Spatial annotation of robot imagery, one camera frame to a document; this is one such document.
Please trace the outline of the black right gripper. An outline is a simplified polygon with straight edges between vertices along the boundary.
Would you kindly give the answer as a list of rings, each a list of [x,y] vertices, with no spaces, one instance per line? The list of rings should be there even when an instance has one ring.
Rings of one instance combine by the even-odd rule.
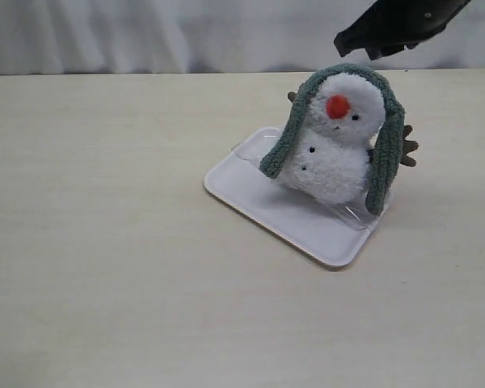
[[[372,19],[358,19],[338,32],[341,57],[364,49],[370,60],[390,57],[441,34],[470,1],[376,1]]]

